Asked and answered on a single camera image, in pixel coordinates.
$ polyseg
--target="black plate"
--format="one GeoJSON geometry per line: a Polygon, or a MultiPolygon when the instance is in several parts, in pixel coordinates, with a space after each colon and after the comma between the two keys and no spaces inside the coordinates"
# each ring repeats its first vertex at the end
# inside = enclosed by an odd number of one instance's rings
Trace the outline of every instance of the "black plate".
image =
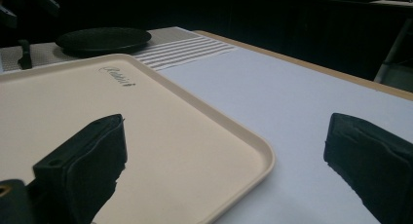
{"type": "Polygon", "coordinates": [[[56,44],[67,54],[96,56],[132,53],[151,39],[147,31],[129,27],[98,27],[73,31],[57,38],[56,44]]]}

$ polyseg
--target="logo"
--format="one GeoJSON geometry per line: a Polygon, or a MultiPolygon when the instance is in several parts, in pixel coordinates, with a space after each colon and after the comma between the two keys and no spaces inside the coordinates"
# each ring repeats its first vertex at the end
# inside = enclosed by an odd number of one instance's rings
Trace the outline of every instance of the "logo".
{"type": "Polygon", "coordinates": [[[102,67],[99,69],[99,72],[108,73],[115,79],[119,84],[125,87],[135,86],[135,83],[131,82],[124,74],[122,74],[121,69],[117,67],[102,67]]]}

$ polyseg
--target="black object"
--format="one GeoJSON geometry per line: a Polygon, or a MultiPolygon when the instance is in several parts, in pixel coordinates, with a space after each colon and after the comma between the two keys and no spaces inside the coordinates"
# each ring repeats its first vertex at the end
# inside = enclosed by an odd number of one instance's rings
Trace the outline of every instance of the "black object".
{"type": "Polygon", "coordinates": [[[0,223],[32,224],[34,218],[24,183],[18,179],[0,182],[0,223]]]}
{"type": "Polygon", "coordinates": [[[27,40],[19,40],[19,44],[22,49],[22,57],[18,61],[19,66],[22,70],[30,69],[33,67],[31,63],[30,44],[27,40]]]}
{"type": "Polygon", "coordinates": [[[70,56],[130,54],[142,48],[151,37],[149,32],[137,28],[97,27],[63,34],[56,44],[70,56]]]}
{"type": "Polygon", "coordinates": [[[382,224],[413,223],[413,144],[365,120],[334,113],[324,159],[382,224]]]}
{"type": "MultiPolygon", "coordinates": [[[[18,16],[16,16],[13,11],[20,11],[25,8],[27,0],[7,0],[5,4],[9,5],[7,8],[5,6],[0,6],[0,23],[11,27],[18,27],[18,16]]],[[[55,0],[29,0],[35,2],[46,12],[48,12],[53,17],[58,17],[60,10],[60,5],[55,0]]]]}
{"type": "Polygon", "coordinates": [[[115,192],[126,161],[122,115],[93,121],[33,166],[36,178],[26,186],[28,200],[15,180],[0,184],[12,191],[0,195],[0,205],[7,207],[0,208],[0,223],[90,224],[115,192]],[[34,222],[8,222],[21,215],[34,222]]]}

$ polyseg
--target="tray rim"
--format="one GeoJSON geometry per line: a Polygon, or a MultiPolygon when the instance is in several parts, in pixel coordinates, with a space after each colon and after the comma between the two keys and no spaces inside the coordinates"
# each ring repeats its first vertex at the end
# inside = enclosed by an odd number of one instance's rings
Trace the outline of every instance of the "tray rim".
{"type": "Polygon", "coordinates": [[[112,60],[121,60],[131,64],[134,68],[141,71],[143,74],[154,80],[157,84],[163,86],[167,90],[176,94],[179,98],[186,101],[188,104],[193,106],[195,109],[200,111],[209,117],[213,122],[229,131],[234,136],[238,137],[243,142],[247,143],[249,146],[257,150],[261,157],[268,158],[267,165],[265,169],[259,173],[254,180],[250,183],[245,184],[242,190],[240,190],[235,196],[231,197],[225,203],[221,204],[218,209],[213,211],[209,216],[204,220],[199,222],[201,223],[211,223],[219,218],[223,213],[225,213],[230,207],[235,205],[239,200],[246,196],[249,191],[255,188],[261,181],[263,181],[270,172],[274,169],[276,163],[276,155],[274,153],[273,147],[259,134],[254,131],[251,131],[249,128],[245,127],[238,121],[230,118],[225,115],[215,107],[209,105],[207,102],[199,98],[193,93],[190,93],[186,89],[182,88],[178,84],[174,83],[172,80],[168,79],[163,74],[153,70],[149,66],[139,62],[133,56],[125,54],[112,54],[106,56],[96,56],[92,58],[85,58],[80,60],[72,60],[62,63],[48,64],[45,66],[39,66],[34,69],[21,70],[19,72],[3,73],[0,74],[0,84],[2,82],[7,82],[10,80],[21,79],[24,76],[34,77],[41,76],[43,74],[51,74],[55,72],[60,72],[66,69],[70,69],[73,66],[88,66],[94,65],[100,62],[112,61],[112,60]]]}

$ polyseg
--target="dark background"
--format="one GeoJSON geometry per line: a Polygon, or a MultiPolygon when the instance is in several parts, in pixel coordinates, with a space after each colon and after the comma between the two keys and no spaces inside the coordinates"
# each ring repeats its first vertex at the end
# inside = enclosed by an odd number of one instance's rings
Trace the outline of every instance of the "dark background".
{"type": "MultiPolygon", "coordinates": [[[[377,7],[376,0],[56,0],[59,18],[34,3],[5,6],[18,28],[0,25],[0,47],[53,42],[84,28],[127,26],[145,30],[179,26],[204,30],[287,56],[373,80],[411,9],[377,7]]],[[[413,57],[412,33],[397,61],[413,57]]]]}

